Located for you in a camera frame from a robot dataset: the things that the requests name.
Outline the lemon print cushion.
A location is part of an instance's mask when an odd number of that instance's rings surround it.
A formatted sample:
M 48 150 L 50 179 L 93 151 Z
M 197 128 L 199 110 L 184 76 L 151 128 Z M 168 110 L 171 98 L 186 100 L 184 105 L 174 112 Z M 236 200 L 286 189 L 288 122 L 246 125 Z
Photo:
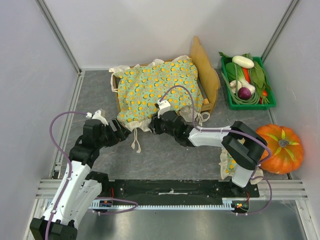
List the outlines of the lemon print cushion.
M 134 67 L 120 65 L 109 69 L 119 82 L 111 84 L 117 93 L 117 120 L 138 135 L 147 131 L 147 120 L 157 112 L 155 104 L 164 98 L 171 110 L 181 114 L 186 122 L 196 120 L 204 102 L 198 86 L 198 69 L 192 59 L 182 55 L 172 61 L 155 59 L 152 63 Z

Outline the wooden pet bed frame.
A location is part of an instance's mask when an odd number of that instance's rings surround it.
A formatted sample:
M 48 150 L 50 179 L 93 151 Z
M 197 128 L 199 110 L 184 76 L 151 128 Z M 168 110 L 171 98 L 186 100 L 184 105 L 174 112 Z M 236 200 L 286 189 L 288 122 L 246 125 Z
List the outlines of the wooden pet bed frame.
M 218 89 L 220 87 L 220 80 L 217 72 L 212 67 L 210 60 L 200 43 L 198 37 L 193 38 L 193 43 L 191 45 L 190 54 L 187 55 L 192 59 L 192 62 L 196 66 L 198 70 L 198 85 L 201 84 L 207 99 L 203 101 L 200 112 L 209 112 L 212 113 L 213 108 L 215 106 Z M 111 76 L 110 83 L 118 84 L 119 79 Z M 120 111 L 119 101 L 117 99 L 118 105 L 118 114 Z

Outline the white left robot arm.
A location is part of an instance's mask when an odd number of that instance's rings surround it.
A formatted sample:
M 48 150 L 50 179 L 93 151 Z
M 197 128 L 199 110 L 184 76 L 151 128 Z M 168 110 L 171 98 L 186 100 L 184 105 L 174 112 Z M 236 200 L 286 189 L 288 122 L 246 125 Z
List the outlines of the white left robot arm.
M 36 240 L 75 240 L 78 227 L 93 200 L 104 197 L 110 185 L 107 175 L 91 169 L 100 149 L 124 141 L 131 131 L 112 119 L 112 126 L 102 117 L 85 121 L 82 135 L 69 152 L 70 163 L 56 194 L 42 217 L 33 218 L 30 231 Z

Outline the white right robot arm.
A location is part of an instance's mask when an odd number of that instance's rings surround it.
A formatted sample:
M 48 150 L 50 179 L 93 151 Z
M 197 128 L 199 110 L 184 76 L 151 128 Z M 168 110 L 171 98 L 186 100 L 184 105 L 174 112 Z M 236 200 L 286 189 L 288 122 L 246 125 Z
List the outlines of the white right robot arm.
M 247 191 L 247 184 L 258 167 L 267 142 L 241 121 L 231 126 L 200 127 L 187 124 L 175 111 L 155 113 L 146 121 L 146 130 L 168 134 L 183 147 L 222 147 L 235 160 L 235 173 L 229 191 L 235 197 Z

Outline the small lemon print pillow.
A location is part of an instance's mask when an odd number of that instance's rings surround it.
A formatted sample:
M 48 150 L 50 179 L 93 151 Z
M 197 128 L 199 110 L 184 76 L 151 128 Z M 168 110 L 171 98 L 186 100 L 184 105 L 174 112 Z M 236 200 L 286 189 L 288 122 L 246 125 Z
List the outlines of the small lemon print pillow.
M 231 157 L 231 155 L 227 152 L 225 148 L 221 149 L 220 154 L 220 177 L 222 180 L 226 179 L 227 177 L 232 177 L 235 174 L 235 170 L 237 167 L 236 161 Z M 250 183 L 255 185 L 262 180 L 264 173 L 262 169 L 258 168 L 250 179 Z

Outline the white mushroom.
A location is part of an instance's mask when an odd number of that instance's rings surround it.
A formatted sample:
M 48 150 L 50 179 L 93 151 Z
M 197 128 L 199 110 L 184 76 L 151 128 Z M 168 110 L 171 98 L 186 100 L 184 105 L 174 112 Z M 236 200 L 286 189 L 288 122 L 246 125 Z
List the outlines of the white mushroom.
M 231 81 L 229 86 L 233 94 L 236 94 L 236 92 L 242 87 L 241 83 L 236 80 Z

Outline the purple onion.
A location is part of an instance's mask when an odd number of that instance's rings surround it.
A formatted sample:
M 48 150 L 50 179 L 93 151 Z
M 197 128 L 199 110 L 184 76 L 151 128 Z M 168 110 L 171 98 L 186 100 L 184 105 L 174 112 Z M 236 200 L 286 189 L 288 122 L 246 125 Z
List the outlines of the purple onion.
M 241 99 L 241 100 L 249 100 L 252 96 L 251 91 L 246 88 L 246 87 L 241 87 L 238 92 L 237 92 L 237 96 Z

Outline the bok choy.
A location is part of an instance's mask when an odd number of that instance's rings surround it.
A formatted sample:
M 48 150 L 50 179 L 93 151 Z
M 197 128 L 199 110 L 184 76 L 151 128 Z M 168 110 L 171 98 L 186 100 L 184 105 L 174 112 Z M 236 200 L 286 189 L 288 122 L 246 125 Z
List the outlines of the bok choy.
M 229 62 L 225 65 L 225 70 L 230 82 L 239 79 L 239 81 L 241 81 L 243 85 L 248 83 L 245 79 L 243 69 L 238 64 Z M 247 88 L 251 91 L 252 94 L 256 91 L 256 88 L 250 83 L 248 83 Z

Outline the green long beans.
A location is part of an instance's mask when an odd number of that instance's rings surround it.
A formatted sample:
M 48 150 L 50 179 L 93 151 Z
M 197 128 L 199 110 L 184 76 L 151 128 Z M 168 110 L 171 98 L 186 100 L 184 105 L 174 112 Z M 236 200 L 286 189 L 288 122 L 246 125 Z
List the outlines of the green long beans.
M 238 91 L 236 92 L 236 94 L 232 93 L 231 88 L 230 88 L 230 81 L 225 76 L 225 74 L 222 73 L 221 76 L 227 86 L 228 93 L 230 94 L 230 97 L 235 104 L 237 104 L 237 105 L 257 105 L 259 103 L 259 95 L 256 91 L 254 91 L 254 93 L 251 93 L 251 98 L 249 100 L 242 100 L 238 97 Z M 248 83 L 245 83 L 243 85 L 243 83 L 241 81 L 239 81 L 239 82 L 241 83 L 241 87 L 248 88 Z

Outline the orange carrot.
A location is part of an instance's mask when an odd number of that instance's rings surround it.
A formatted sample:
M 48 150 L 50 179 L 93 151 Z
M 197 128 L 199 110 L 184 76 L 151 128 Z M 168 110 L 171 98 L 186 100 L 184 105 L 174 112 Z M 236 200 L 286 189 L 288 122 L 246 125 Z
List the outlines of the orange carrot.
M 251 83 L 251 79 L 250 79 L 250 75 L 249 75 L 248 69 L 243 67 L 242 70 L 243 70 L 244 77 L 245 77 L 246 81 L 250 84 Z

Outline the white eggplant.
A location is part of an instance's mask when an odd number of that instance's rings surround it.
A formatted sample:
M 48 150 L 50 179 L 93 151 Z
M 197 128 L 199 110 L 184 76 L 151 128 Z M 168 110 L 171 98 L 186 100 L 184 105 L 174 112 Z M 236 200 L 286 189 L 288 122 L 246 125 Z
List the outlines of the white eggplant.
M 232 62 L 245 69 L 252 69 L 255 66 L 254 62 L 251 59 L 241 55 L 234 56 L 232 58 Z

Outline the green spinach leaves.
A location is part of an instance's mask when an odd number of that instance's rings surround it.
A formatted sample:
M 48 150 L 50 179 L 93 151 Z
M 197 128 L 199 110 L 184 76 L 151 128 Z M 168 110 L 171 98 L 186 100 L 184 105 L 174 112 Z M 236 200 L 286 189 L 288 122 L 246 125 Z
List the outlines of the green spinach leaves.
M 223 52 L 219 52 L 219 55 L 225 59 L 231 60 L 231 62 L 227 62 L 227 63 L 232 63 L 232 58 L 231 56 L 228 56 L 226 54 L 224 54 Z M 264 70 L 264 68 L 259 64 L 259 62 L 257 60 L 254 60 L 254 57 L 250 54 L 250 53 L 245 53 L 243 55 L 237 55 L 237 56 L 243 56 L 246 58 L 251 59 L 254 62 L 254 67 L 248 69 L 248 73 L 249 73 L 249 77 L 250 77 L 250 84 L 253 85 L 255 87 L 255 89 L 259 89 L 259 90 L 270 90 L 271 87 L 268 84 L 267 81 L 267 74 Z M 224 64 L 224 69 L 227 75 L 227 71 L 226 71 L 226 64 Z

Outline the orange pumpkin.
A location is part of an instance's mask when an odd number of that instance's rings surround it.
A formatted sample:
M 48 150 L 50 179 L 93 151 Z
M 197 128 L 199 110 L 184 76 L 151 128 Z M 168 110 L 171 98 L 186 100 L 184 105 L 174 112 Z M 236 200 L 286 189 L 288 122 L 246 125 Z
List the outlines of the orange pumpkin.
M 260 167 L 269 173 L 284 175 L 300 168 L 304 148 L 299 136 L 289 127 L 267 124 L 256 129 L 271 151 L 271 157 Z

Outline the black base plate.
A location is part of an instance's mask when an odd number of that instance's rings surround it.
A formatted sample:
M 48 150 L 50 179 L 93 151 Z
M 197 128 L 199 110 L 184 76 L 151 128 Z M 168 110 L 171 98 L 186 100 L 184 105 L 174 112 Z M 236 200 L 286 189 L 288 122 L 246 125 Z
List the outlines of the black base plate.
M 221 205 L 223 198 L 258 198 L 258 186 L 241 188 L 230 180 L 116 179 L 102 185 L 100 197 L 137 202 L 139 206 Z

